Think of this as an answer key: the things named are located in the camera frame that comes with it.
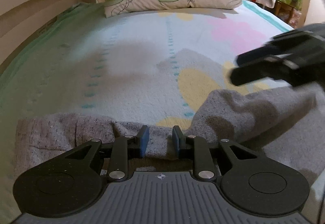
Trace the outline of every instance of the bed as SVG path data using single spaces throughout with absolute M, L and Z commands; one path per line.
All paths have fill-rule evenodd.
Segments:
M 238 88 L 227 79 L 237 54 L 291 30 L 252 2 L 110 18 L 102 3 L 80 2 L 0 0 L 0 21 L 23 14 L 0 36 L 0 223 L 20 213 L 11 193 L 20 118 L 76 112 L 186 129 L 212 90 L 246 95 L 286 85 Z M 40 11 L 24 9 L 35 6 Z M 306 205 L 310 218 L 314 203 Z

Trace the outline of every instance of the bed headboard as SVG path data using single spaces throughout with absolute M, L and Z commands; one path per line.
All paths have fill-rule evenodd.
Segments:
M 57 15 L 81 0 L 0 0 L 0 74 L 15 51 L 37 38 Z

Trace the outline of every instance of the silver screw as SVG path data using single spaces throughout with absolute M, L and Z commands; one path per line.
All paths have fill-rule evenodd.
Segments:
M 201 171 L 199 172 L 199 177 L 203 178 L 203 179 L 211 179 L 212 177 L 214 177 L 214 173 L 211 171 Z
M 109 177 L 113 179 L 121 179 L 125 176 L 125 173 L 122 171 L 113 171 L 109 173 Z

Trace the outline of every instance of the ribbed surface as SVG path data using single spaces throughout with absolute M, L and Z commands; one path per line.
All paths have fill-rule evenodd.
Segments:
M 229 205 L 212 183 L 190 173 L 135 172 L 108 186 L 92 207 L 74 216 L 42 219 L 22 215 L 14 224 L 305 224 L 298 213 L 280 219 L 250 216 Z

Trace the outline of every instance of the crosshair logo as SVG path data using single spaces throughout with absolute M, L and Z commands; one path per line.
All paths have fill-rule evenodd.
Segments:
M 158 177 L 160 180 L 163 180 L 163 178 L 165 178 L 166 175 L 160 174 L 160 175 L 158 175 L 157 177 Z

